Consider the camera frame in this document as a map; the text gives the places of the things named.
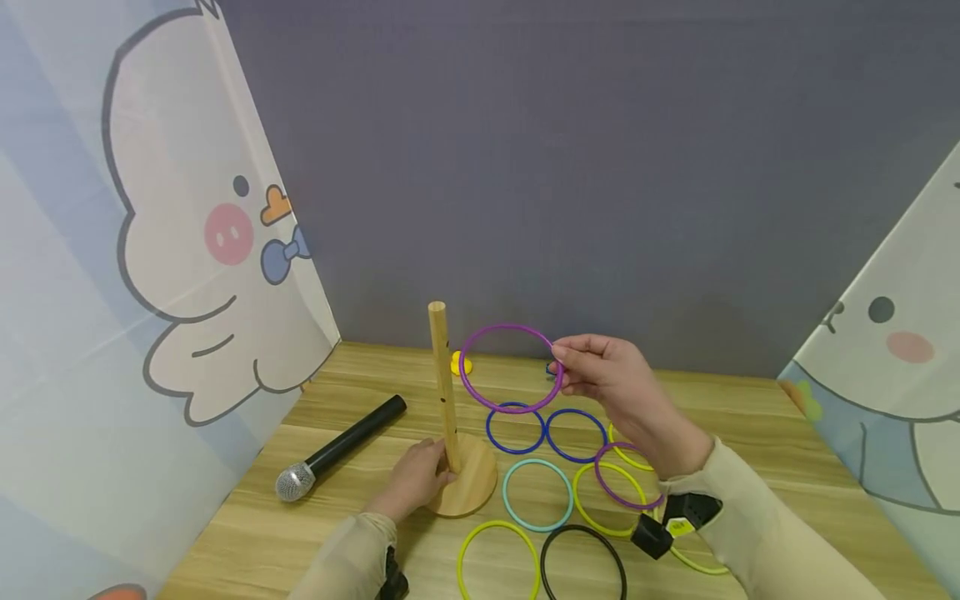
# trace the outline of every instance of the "black ring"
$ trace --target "black ring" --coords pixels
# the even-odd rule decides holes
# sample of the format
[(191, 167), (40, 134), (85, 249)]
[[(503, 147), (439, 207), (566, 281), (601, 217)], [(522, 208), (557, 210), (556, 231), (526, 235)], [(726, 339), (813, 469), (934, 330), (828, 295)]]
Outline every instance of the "black ring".
[(620, 555), (616, 553), (613, 545), (608, 542), (606, 538), (583, 525), (564, 525), (563, 527), (554, 529), (553, 532), (546, 537), (543, 548), (540, 550), (540, 579), (543, 580), (543, 589), (546, 590), (547, 597), (550, 598), (550, 600), (557, 600), (557, 596), (553, 595), (553, 589), (550, 589), (550, 582), (546, 578), (546, 549), (550, 547), (553, 539), (564, 531), (582, 531), (585, 534), (594, 536), (600, 540), (600, 543), (607, 547), (607, 551), (610, 552), (613, 560), (616, 561), (617, 570), (620, 571), (620, 600), (627, 600), (627, 571), (623, 569), (623, 561), (620, 560)]

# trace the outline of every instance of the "wood grain tabletop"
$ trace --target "wood grain tabletop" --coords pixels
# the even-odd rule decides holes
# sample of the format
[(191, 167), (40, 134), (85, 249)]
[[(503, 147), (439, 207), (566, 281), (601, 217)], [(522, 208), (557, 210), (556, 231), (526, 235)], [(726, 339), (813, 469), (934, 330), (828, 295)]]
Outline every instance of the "wood grain tabletop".
[[(495, 401), (533, 403), (552, 386), (542, 360), (486, 355), (470, 358), (474, 364), (470, 381)], [(383, 486), (407, 446), (425, 437), (441, 437), (443, 426), (433, 372), (429, 350), (349, 343), (338, 346), (158, 597), (284, 598), (333, 528), (346, 516), (357, 513)], [(787, 505), (888, 598), (947, 598), (906, 541), (774, 381), (683, 372), (659, 375), (675, 402), (693, 420), (737, 451)], [(485, 437), (489, 411), (467, 395), (459, 379), (454, 386), (460, 430)], [(276, 499), (274, 482), (284, 468), (330, 442), (393, 394), (407, 401), (403, 417), (351, 454), (305, 499), (293, 504)], [(558, 396), (541, 413), (546, 418), (554, 410), (567, 407), (586, 410), (608, 423), (596, 404), (580, 397)], [(522, 448), (537, 440), (540, 424), (533, 415), (497, 415), (492, 432), (504, 445)], [(589, 456), (601, 442), (596, 425), (577, 415), (557, 416), (551, 433), (557, 445), (574, 456)], [(400, 524), (397, 553), (410, 580), (411, 600), (460, 597), (456, 559), (462, 541), (484, 521), (511, 520), (499, 487), (511, 465), (525, 458), (541, 458), (559, 467), (571, 480), (580, 466), (561, 458), (547, 444), (524, 456), (499, 450), (495, 455), (497, 489), (477, 513), (444, 519), (419, 510)], [(612, 453), (607, 460), (626, 468), (654, 497), (657, 487), (652, 473), (626, 466)], [(623, 477), (611, 472), (608, 481), (618, 493), (636, 495)], [(583, 477), (580, 495), (589, 514), (607, 527), (626, 528), (636, 519), (636, 514), (606, 496), (591, 473)], [(536, 525), (556, 521), (567, 503), (565, 486), (557, 474), (536, 465), (516, 472), (509, 497), (516, 512)], [(584, 523), (576, 511), (569, 522)], [(546, 535), (529, 535), (539, 552)], [(730, 575), (697, 573), (671, 555), (653, 561), (628, 540), (612, 539), (612, 543), (627, 569), (629, 598), (745, 597)], [(696, 536), (686, 536), (678, 540), (678, 545), (694, 560), (717, 565)], [(619, 578), (612, 559), (588, 535), (573, 532), (560, 536), (548, 556), (547, 572), (558, 597), (619, 597)], [(516, 534), (502, 528), (485, 531), (474, 540), (464, 571), (474, 600), (528, 598), (534, 579), (529, 550)], [(546, 598), (542, 589), (539, 598)]]

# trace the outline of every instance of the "microphone grille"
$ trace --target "microphone grille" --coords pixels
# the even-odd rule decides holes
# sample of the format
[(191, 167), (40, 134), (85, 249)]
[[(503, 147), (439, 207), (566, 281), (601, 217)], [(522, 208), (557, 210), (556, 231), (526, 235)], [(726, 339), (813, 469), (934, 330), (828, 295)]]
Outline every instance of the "microphone grille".
[(306, 463), (296, 463), (284, 469), (276, 479), (276, 497), (284, 502), (300, 500), (316, 482), (317, 478)]

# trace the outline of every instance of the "wrist strap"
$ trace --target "wrist strap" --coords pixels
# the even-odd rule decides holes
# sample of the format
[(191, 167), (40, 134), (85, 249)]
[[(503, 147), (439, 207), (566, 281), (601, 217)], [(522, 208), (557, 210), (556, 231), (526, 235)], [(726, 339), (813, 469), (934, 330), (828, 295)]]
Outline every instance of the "wrist strap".
[(670, 549), (673, 540), (692, 533), (714, 520), (723, 510), (723, 502), (701, 493), (682, 493), (666, 498), (663, 519), (642, 514), (630, 541), (654, 559)]
[(410, 591), (406, 576), (396, 563), (396, 551), (393, 546), (387, 548), (387, 581), (380, 588), (377, 600), (400, 600)]

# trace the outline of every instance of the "yellow ring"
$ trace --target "yellow ring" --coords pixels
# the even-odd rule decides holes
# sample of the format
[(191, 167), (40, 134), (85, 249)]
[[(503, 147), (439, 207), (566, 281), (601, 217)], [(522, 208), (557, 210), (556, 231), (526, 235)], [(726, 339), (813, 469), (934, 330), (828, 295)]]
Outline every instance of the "yellow ring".
[[(611, 424), (607, 427), (607, 437), (610, 438), (610, 441), (611, 441), (611, 443), (612, 443), (612, 442), (613, 442), (613, 423), (611, 423)], [(613, 451), (616, 452), (616, 455), (617, 455), (617, 456), (619, 456), (620, 458), (623, 459), (623, 462), (624, 462), (624, 463), (630, 465), (630, 466), (633, 467), (633, 468), (639, 468), (640, 470), (649, 470), (649, 471), (653, 471), (653, 469), (654, 469), (654, 468), (651, 467), (650, 465), (642, 465), (641, 463), (638, 463), (637, 461), (635, 461), (635, 460), (632, 459), (632, 458), (627, 458), (627, 455), (623, 453), (623, 449), (620, 448), (620, 446), (618, 446), (618, 445), (615, 445), (615, 446), (613, 447)]]
[[(662, 505), (658, 506), (654, 511), (654, 518), (656, 520), (660, 520), (660, 515), (658, 515), (658, 513), (660, 513), (660, 515), (663, 514)], [(702, 564), (694, 563), (693, 559), (688, 558), (686, 554), (678, 550), (676, 546), (670, 546), (670, 554), (677, 557), (677, 560), (681, 563), (689, 566), (698, 573), (703, 573), (704, 575), (726, 575), (730, 572), (730, 570), (725, 566), (703, 566)]]
[[(628, 473), (624, 468), (622, 468), (622, 467), (620, 467), (620, 466), (618, 466), (618, 465), (614, 465), (614, 464), (612, 464), (612, 463), (604, 462), (604, 461), (600, 461), (600, 467), (601, 467), (601, 468), (608, 468), (608, 469), (610, 469), (610, 470), (615, 470), (616, 472), (618, 472), (618, 473), (620, 473), (621, 475), (623, 475), (624, 477), (626, 477), (626, 478), (627, 478), (627, 481), (629, 481), (630, 483), (634, 484), (634, 488), (636, 488), (636, 492), (637, 492), (637, 493), (639, 494), (639, 496), (640, 496), (640, 503), (641, 503), (641, 504), (646, 504), (646, 503), (647, 503), (647, 494), (643, 493), (643, 488), (640, 486), (640, 484), (638, 484), (638, 483), (636, 482), (636, 480), (634, 479), (633, 475), (631, 475), (630, 473)], [(573, 504), (574, 504), (574, 506), (577, 507), (577, 511), (580, 513), (580, 516), (582, 516), (582, 517), (584, 518), (584, 521), (587, 522), (587, 525), (589, 525), (589, 526), (592, 527), (593, 529), (596, 529), (596, 530), (599, 531), (600, 533), (602, 533), (602, 534), (604, 534), (604, 535), (606, 535), (606, 536), (610, 536), (611, 538), (628, 538), (629, 536), (631, 536), (631, 535), (634, 533), (635, 527), (630, 527), (629, 529), (621, 529), (621, 530), (609, 529), (609, 528), (607, 528), (607, 527), (604, 527), (603, 525), (597, 523), (595, 520), (593, 520), (592, 518), (590, 518), (589, 515), (587, 514), (587, 511), (584, 510), (584, 505), (580, 503), (580, 494), (577, 492), (577, 484), (580, 483), (580, 477), (581, 477), (584, 473), (586, 473), (586, 472), (587, 472), (587, 469), (589, 469), (589, 468), (593, 468), (593, 463), (590, 463), (589, 465), (583, 465), (582, 467), (580, 467), (580, 470), (577, 471), (577, 474), (573, 476)]]
[(534, 590), (530, 594), (530, 600), (537, 600), (537, 594), (540, 593), (540, 558), (537, 556), (534, 543), (530, 541), (527, 534), (508, 521), (487, 521), (486, 523), (477, 525), (473, 531), (469, 533), (467, 539), (464, 540), (464, 545), (460, 546), (460, 556), (457, 557), (457, 584), (460, 586), (460, 595), (464, 597), (464, 600), (470, 600), (470, 595), (467, 593), (467, 585), (464, 584), (464, 556), (467, 554), (467, 546), (477, 537), (478, 533), (491, 527), (506, 527), (520, 536), (523, 541), (527, 542), (527, 547), (530, 548), (530, 554), (534, 557)]

